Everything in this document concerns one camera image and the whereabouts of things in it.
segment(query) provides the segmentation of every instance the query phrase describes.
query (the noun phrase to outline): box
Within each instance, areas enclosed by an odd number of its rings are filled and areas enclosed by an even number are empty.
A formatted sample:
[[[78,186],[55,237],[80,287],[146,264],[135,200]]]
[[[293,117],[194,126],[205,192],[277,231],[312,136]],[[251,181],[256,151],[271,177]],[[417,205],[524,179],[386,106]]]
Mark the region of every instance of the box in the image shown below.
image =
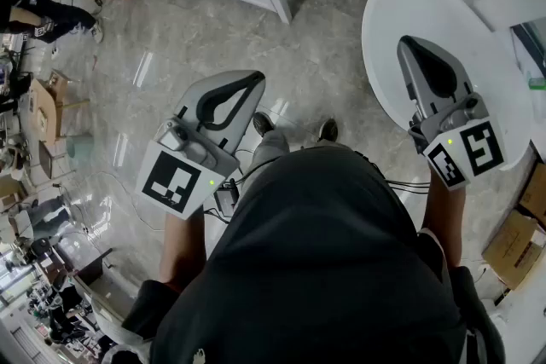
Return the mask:
[[[523,281],[546,246],[546,234],[537,220],[512,211],[483,253],[498,277],[514,290]]]
[[[546,226],[546,165],[537,164],[520,205]]]

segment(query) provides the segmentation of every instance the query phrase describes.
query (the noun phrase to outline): shoe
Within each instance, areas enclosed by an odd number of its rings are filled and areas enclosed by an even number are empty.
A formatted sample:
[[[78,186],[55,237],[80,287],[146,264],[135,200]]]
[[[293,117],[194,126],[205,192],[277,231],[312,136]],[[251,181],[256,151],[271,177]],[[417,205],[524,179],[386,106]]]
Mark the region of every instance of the shoe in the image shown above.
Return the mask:
[[[275,126],[271,123],[270,118],[264,113],[254,113],[253,125],[259,136],[263,137],[270,130],[275,129]]]
[[[338,139],[338,124],[335,123],[333,118],[326,120],[318,133],[318,141],[328,140],[329,142],[335,142]]]
[[[101,23],[98,19],[96,20],[95,25],[91,27],[91,35],[96,43],[100,43],[104,38],[104,32],[102,32]]]

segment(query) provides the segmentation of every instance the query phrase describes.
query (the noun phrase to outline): white round table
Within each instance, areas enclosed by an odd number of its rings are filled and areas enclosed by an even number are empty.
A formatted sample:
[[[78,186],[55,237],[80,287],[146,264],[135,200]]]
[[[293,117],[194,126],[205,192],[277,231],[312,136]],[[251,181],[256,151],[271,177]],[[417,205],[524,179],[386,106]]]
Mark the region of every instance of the white round table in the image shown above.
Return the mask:
[[[404,35],[430,40],[465,67],[502,131],[506,164],[516,165],[531,140],[530,90],[518,67],[479,17],[462,0],[368,0],[362,50],[369,82],[383,109],[407,130],[415,104],[398,62]]]

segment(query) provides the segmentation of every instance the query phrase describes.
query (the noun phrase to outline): black shoe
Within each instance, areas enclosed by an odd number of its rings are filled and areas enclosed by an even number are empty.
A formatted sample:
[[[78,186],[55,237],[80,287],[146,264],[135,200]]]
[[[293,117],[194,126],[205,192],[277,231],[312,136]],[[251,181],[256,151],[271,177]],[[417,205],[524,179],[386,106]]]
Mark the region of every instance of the black shoe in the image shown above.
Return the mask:
[[[275,126],[271,123],[270,118],[264,113],[254,113],[253,125],[259,136],[263,137],[270,130],[275,129]]]
[[[338,124],[335,123],[333,118],[329,118],[321,126],[321,130],[318,133],[318,141],[328,140],[329,142],[335,142],[338,139]]]

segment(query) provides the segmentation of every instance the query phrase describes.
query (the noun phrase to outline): tile floor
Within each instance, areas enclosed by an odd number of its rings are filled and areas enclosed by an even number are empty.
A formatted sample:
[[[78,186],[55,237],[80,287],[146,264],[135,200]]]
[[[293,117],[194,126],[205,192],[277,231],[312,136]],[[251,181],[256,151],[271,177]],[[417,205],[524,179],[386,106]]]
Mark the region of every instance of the tile floor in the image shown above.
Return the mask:
[[[156,278],[164,214],[134,193],[142,156],[160,122],[194,81],[216,72],[258,69],[267,77],[260,109],[281,126],[291,148],[313,143],[320,123],[334,117],[340,142],[367,155],[391,179],[424,182],[427,165],[413,142],[383,112],[370,88],[360,43],[367,0],[293,0],[290,26],[276,14],[236,0],[105,0],[100,13],[104,41],[67,35],[49,49],[40,75],[51,68],[76,82],[68,100],[90,98],[67,110],[64,134],[90,132],[95,147],[86,159],[63,163],[77,172],[67,181],[76,217],[83,216],[90,238],[68,234],[62,243],[77,266],[114,247],[108,257],[119,277],[133,285]],[[253,150],[250,128],[240,148]],[[57,152],[64,146],[58,142]],[[239,152],[243,170],[250,153]],[[534,156],[529,149],[512,170],[493,171],[468,190],[463,229],[463,263],[474,277],[483,271],[481,252],[519,192]],[[426,196],[400,194],[416,226]],[[211,251],[225,225],[206,219]],[[488,271],[479,294],[501,291]]]

